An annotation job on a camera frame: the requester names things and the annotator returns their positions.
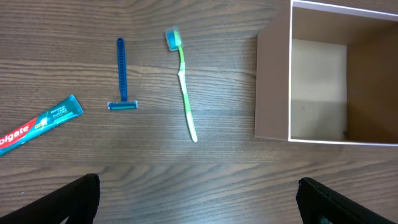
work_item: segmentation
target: box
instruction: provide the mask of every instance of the box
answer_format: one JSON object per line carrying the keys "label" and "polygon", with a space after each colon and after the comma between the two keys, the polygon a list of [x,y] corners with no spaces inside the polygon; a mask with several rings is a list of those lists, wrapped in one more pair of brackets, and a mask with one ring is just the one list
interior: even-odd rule
{"label": "box", "polygon": [[258,33],[254,135],[398,146],[398,15],[289,2]]}

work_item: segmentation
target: toothbrush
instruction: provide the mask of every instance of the toothbrush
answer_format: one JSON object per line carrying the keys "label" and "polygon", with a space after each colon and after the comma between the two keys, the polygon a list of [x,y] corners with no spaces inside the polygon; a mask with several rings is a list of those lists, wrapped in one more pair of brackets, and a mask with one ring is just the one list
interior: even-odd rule
{"label": "toothbrush", "polygon": [[191,105],[189,103],[187,84],[185,83],[185,59],[184,53],[182,51],[182,40],[180,31],[178,31],[177,26],[173,26],[165,31],[167,45],[171,51],[176,51],[180,53],[180,70],[178,71],[178,78],[180,79],[181,91],[184,99],[185,116],[187,117],[187,123],[189,132],[193,142],[198,141],[197,132],[195,131],[195,125],[193,123]]}

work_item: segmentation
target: cardboard box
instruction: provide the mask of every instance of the cardboard box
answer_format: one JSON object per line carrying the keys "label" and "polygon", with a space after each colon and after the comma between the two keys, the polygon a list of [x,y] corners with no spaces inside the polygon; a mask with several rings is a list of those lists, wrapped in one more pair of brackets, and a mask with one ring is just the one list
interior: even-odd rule
{"label": "cardboard box", "polygon": [[254,135],[398,146],[397,21],[291,1],[258,33]]}

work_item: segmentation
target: toothbrush handle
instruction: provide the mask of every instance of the toothbrush handle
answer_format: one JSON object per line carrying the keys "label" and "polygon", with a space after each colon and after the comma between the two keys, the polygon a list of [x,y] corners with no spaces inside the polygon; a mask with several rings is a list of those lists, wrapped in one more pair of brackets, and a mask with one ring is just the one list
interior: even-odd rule
{"label": "toothbrush handle", "polygon": [[187,85],[185,84],[185,71],[180,71],[178,73],[178,77],[180,78],[181,90],[184,98],[185,116],[187,117],[189,132],[191,134],[192,141],[197,142],[198,136],[197,132],[195,131],[195,125],[193,123],[193,117],[191,112],[191,104],[189,103],[188,98]]}

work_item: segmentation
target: toothpaste tube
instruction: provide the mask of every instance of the toothpaste tube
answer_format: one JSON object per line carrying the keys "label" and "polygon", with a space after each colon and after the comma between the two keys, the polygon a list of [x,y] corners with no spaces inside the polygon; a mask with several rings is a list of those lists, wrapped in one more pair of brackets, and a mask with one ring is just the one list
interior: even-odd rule
{"label": "toothpaste tube", "polygon": [[70,95],[57,106],[0,138],[0,156],[58,125],[83,114],[75,96]]}

